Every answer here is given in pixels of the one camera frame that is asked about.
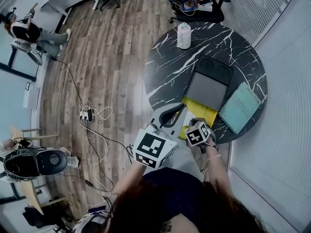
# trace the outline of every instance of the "floor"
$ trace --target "floor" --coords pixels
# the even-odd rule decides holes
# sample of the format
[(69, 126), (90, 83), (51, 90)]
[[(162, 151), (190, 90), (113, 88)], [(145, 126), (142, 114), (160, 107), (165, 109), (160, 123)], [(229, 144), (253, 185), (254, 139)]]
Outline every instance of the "floor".
[[(167, 30), (173, 16), (167, 0), (121, 0), (117, 9), (110, 2), (103, 12), (93, 11), (93, 1), (75, 7), (65, 26), (72, 29), (72, 37), (64, 46), (59, 60), (70, 67), (81, 98), (101, 110), (113, 107), (109, 120), (96, 117), (89, 127), (128, 146), (152, 114), (143, 83), (145, 59), (149, 49)], [(59, 133), (58, 138), (45, 139), (46, 147), (66, 147), (80, 159), (65, 175), (76, 175), (89, 180), (97, 189), (104, 190), (93, 176), (93, 165), (98, 157), (79, 120), (79, 98), (69, 70), (60, 62), (51, 61), (45, 77), (40, 126), (42, 133)], [(109, 109), (102, 113), (109, 115)], [(103, 158), (106, 147), (102, 138), (89, 135), (90, 141)], [(129, 166), (123, 147), (108, 141), (109, 153), (101, 167), (115, 184)], [(227, 163), (228, 145), (222, 146), (223, 161)], [(94, 167), (95, 176), (109, 189), (111, 183)], [(107, 193), (90, 188), (84, 180), (61, 175), (47, 178), (53, 196), (66, 196), (72, 214), (81, 218), (88, 205), (102, 201)]]

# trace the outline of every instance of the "black marble tabletop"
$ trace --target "black marble tabletop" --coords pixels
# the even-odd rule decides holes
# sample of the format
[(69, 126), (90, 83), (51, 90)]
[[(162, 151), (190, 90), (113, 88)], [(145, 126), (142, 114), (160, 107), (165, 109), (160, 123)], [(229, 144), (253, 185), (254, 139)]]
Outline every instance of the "black marble tabletop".
[(238, 33), (209, 22), (191, 22), (191, 46), (176, 47), (177, 27), (169, 30), (150, 50), (145, 64), (144, 81), (148, 100), (155, 110), (165, 104), (181, 102), (200, 54), (207, 55), (234, 69), (228, 96), (246, 82), (262, 101), (252, 118), (239, 134), (234, 134), (216, 116), (212, 130), (217, 144), (232, 141), (246, 134), (258, 121), (267, 99), (267, 79), (259, 56)]

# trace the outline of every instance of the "white sneaker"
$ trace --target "white sneaker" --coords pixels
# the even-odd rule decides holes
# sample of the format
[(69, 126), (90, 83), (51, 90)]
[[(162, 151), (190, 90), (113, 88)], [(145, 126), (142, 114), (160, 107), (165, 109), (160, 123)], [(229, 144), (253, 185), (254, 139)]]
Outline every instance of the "white sneaker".
[(72, 156), (72, 153), (65, 147), (61, 147), (59, 150), (64, 152), (66, 156)]
[(59, 53), (58, 53), (57, 57), (60, 56), (60, 54), (62, 53), (62, 50), (63, 50), (63, 45), (59, 45)]
[(69, 41), (70, 35), (71, 35), (71, 29), (67, 29), (66, 33), (68, 34), (67, 41)]

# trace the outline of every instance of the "power strip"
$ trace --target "power strip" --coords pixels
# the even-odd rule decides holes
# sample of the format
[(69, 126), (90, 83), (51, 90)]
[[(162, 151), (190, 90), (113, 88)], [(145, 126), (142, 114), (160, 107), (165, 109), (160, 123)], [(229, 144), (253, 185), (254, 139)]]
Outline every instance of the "power strip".
[(92, 109), (88, 109), (87, 111), (80, 111), (80, 120), (87, 120), (89, 122), (94, 121), (94, 113)]

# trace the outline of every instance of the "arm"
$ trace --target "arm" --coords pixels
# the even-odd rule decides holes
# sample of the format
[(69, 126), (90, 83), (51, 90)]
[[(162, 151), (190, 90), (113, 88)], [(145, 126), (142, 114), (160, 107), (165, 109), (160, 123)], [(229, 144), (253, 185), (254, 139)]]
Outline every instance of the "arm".
[(30, 28), (30, 25), (31, 25), (31, 17), (28, 18), (28, 21), (27, 21), (27, 31), (29, 30)]
[[(215, 145), (215, 142), (211, 139), (211, 137), (207, 140), (208, 143)], [(216, 148), (211, 146), (206, 146), (206, 153), (208, 162), (208, 170), (209, 170), (209, 181), (214, 187), (215, 191), (217, 191), (217, 183), (221, 188), (226, 191), (229, 195), (232, 195), (230, 180), (226, 169), (221, 161), (221, 158), (214, 156), (218, 155)]]
[(138, 184), (141, 181), (142, 175), (146, 170), (146, 166), (134, 161), (126, 173), (119, 179), (115, 188), (112, 190), (113, 194), (121, 194), (130, 186)]

